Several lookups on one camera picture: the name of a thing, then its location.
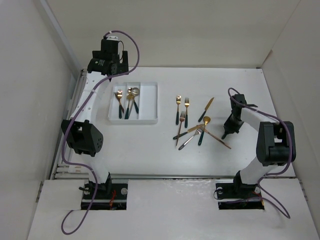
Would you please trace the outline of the silver spoon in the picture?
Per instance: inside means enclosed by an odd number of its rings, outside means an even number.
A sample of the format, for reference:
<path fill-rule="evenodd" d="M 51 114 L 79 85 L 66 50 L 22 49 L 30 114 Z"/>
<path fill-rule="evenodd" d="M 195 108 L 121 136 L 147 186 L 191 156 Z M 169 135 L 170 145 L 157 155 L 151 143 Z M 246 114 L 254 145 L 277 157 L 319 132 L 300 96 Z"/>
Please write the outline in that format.
<path fill-rule="evenodd" d="M 140 94 L 140 89 L 137 88 L 137 87 L 129 87 L 128 88 L 128 93 L 133 95 L 133 101 L 132 102 L 133 102 L 133 105 L 135 107 L 136 113 L 138 113 L 139 112 L 139 107 L 138 107 L 138 105 L 137 105 L 137 103 L 135 101 L 135 97 L 137 97 Z"/>

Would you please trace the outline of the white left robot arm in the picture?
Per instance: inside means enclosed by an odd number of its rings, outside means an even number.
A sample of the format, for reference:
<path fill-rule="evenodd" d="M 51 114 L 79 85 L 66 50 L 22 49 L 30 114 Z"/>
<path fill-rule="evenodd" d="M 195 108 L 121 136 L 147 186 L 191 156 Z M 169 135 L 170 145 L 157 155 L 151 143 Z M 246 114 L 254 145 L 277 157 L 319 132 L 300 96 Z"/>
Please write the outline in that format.
<path fill-rule="evenodd" d="M 127 51 L 119 51 L 120 40 L 105 36 L 99 50 L 92 52 L 87 66 L 85 85 L 74 112 L 61 123 L 64 134 L 62 152 L 69 147 L 80 155 L 82 162 L 63 161 L 87 170 L 89 182 L 82 188 L 91 197 L 107 198 L 112 192 L 112 180 L 106 166 L 96 159 L 102 150 L 104 136 L 96 126 L 98 108 L 102 96 L 114 77 L 127 75 L 129 71 Z"/>

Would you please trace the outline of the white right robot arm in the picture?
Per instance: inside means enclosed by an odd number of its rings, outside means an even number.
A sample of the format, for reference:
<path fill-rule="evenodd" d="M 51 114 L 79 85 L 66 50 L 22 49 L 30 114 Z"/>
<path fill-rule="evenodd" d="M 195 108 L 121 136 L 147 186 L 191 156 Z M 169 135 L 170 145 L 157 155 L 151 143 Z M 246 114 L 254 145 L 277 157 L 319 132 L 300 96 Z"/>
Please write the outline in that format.
<path fill-rule="evenodd" d="M 238 171 L 231 183 L 217 183 L 218 199 L 246 199 L 254 196 L 258 182 L 271 170 L 296 158 L 294 125 L 247 104 L 244 94 L 230 97 L 231 114 L 225 121 L 222 139 L 239 133 L 244 123 L 257 131 L 256 157 Z"/>

